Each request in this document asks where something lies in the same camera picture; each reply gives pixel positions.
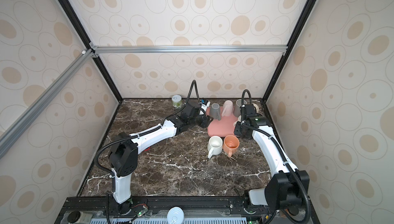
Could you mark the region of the peach cream speckled mug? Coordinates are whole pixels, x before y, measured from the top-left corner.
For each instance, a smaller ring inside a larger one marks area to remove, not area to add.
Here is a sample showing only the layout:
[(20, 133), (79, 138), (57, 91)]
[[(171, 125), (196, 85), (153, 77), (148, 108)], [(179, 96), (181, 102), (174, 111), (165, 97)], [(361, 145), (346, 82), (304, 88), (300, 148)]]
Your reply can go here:
[(228, 135), (223, 141), (223, 151), (228, 157), (232, 157), (238, 150), (240, 145), (239, 139), (234, 135)]

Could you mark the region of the white ceramic mug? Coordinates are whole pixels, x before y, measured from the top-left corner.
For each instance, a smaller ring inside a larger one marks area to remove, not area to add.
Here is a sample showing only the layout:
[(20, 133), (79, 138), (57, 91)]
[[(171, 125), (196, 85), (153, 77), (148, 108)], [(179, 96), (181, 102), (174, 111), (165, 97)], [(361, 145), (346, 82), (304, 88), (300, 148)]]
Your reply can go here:
[(221, 137), (218, 136), (212, 136), (209, 139), (208, 146), (208, 158), (210, 159), (212, 156), (216, 156), (221, 154), (223, 150), (223, 140)]

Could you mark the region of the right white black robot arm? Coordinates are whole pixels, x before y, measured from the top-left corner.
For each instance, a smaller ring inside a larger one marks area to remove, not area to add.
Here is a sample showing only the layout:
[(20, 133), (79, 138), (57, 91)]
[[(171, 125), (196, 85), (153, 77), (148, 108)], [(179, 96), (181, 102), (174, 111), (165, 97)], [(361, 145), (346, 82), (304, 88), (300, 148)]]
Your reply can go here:
[(241, 98), (241, 120), (235, 125), (234, 134), (239, 138), (253, 139), (268, 163), (271, 180), (264, 188), (249, 190), (246, 206), (265, 206), (269, 209), (267, 223), (283, 214), (294, 224), (306, 224), (312, 215), (308, 198), (309, 175), (299, 170), (277, 141), (272, 123), (257, 112), (254, 105)]

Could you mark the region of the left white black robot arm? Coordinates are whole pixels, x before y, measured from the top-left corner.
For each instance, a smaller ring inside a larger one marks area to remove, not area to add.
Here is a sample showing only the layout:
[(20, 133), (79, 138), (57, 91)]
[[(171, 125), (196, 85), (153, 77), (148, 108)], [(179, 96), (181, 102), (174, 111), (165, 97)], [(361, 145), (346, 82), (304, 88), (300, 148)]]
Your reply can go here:
[(210, 102), (200, 99), (197, 82), (192, 81), (184, 105), (165, 117), (161, 123), (144, 131), (120, 133), (118, 139), (99, 149), (93, 159), (94, 165), (110, 174), (112, 196), (118, 204), (131, 198), (131, 175), (138, 165), (138, 155), (151, 146), (175, 137), (189, 128), (207, 128), (213, 118), (206, 114)]

